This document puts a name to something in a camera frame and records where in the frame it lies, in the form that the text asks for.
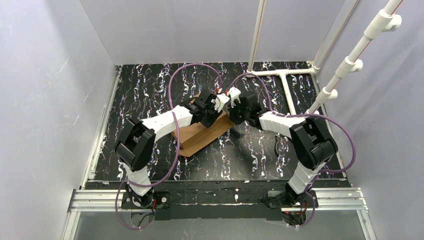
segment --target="marble pattern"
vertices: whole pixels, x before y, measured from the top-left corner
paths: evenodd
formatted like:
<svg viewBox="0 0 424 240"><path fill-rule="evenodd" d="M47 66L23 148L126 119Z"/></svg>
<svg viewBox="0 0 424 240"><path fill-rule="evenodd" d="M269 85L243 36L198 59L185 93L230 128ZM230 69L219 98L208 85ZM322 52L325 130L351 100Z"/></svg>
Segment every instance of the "marble pattern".
<svg viewBox="0 0 424 240"><path fill-rule="evenodd" d="M128 118L145 119L157 116L170 109L168 83L171 75L183 63L124 65L116 88L109 115L107 129L95 172L95 181L121 181L126 173L122 163L112 151L125 121ZM245 73L247 63L209 63L217 69L224 81L224 89L239 74ZM305 62L257 62L255 71L274 69L303 69ZM262 78L270 92L274 108L288 113L283 86L279 77ZM292 99L298 113L303 113L312 104L316 95L310 75L287 76L292 87ZM214 91L219 86L218 77L207 67L196 66L182 70L172 84L172 101L177 105L200 90ZM242 93L254 92L265 106L268 101L260 82L254 78L243 78L236 86ZM274 148L278 142L279 156ZM150 179L161 179L169 170L175 154L176 141L171 135L159 139L148 164ZM296 153L286 137L258 130L247 123L237 125L197 152L192 157L179 156L176 168L169 180L176 181L221 181L221 180L288 180L297 165ZM340 169L333 159L331 169ZM325 178L341 178L342 175L325 175Z"/></svg>

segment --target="gray floor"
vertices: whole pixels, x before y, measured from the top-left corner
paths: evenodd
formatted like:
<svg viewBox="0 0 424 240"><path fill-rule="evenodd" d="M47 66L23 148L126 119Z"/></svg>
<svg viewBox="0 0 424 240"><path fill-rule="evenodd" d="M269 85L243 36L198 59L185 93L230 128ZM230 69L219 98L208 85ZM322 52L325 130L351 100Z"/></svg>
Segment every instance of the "gray floor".
<svg viewBox="0 0 424 240"><path fill-rule="evenodd" d="M130 223L130 213L121 213ZM265 219L174 219L130 230L114 212L82 212L76 240L364 240L356 211L316 211L309 225L296 230Z"/></svg>

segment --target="white backdrop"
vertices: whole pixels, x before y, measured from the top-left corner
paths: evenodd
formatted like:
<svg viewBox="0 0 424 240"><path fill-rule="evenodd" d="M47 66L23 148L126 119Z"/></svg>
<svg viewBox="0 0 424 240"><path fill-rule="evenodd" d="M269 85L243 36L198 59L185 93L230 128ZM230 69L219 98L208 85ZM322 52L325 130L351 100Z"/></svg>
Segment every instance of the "white backdrop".
<svg viewBox="0 0 424 240"><path fill-rule="evenodd" d="M78 0L0 1L0 239L58 240L115 66Z"/></svg>
<svg viewBox="0 0 424 240"><path fill-rule="evenodd" d="M247 62L259 0L80 0L115 65ZM268 0L255 61L312 61L343 0Z"/></svg>
<svg viewBox="0 0 424 240"><path fill-rule="evenodd" d="M319 73L324 87L388 0L361 0ZM402 25L373 40L363 70L337 85L328 114L352 133L357 160L347 172L363 191L378 239L423 239L424 4L403 1ZM338 139L346 139L336 131ZM350 145L338 141L342 158Z"/></svg>

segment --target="cardboard box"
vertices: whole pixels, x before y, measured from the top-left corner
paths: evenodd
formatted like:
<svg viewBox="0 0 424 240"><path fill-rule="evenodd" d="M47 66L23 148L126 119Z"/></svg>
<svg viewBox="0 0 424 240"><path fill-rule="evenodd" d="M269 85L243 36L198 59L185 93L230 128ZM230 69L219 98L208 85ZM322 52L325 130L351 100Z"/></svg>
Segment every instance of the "cardboard box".
<svg viewBox="0 0 424 240"><path fill-rule="evenodd" d="M234 123L230 120L230 117L227 113L223 112L209 128L203 126L201 123L180 128L179 139L181 141L181 149L179 154L184 157L191 157L233 126ZM171 134L177 139L177 131L173 131Z"/></svg>

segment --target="robotic arm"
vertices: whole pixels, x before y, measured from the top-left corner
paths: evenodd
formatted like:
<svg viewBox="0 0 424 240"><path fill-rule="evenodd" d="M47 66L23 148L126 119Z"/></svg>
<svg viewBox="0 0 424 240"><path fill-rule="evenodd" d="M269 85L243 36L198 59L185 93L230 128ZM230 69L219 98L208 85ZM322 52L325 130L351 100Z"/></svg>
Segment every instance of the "robotic arm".
<svg viewBox="0 0 424 240"><path fill-rule="evenodd" d="M299 160L293 177L285 186L283 202L289 205L303 202L305 190L318 172L338 151L323 119L317 117L288 117L262 108L251 93L243 96L232 87L226 93L214 94L202 91L199 97L182 102L175 113L180 128L194 123L210 127L226 111L235 124L248 121L252 127L284 135L293 142ZM150 185L147 164L153 145L161 137L175 130L171 111L141 121L128 120L115 144L114 150L133 183ZM139 207L147 207L153 201L153 189L126 185L133 201Z"/></svg>

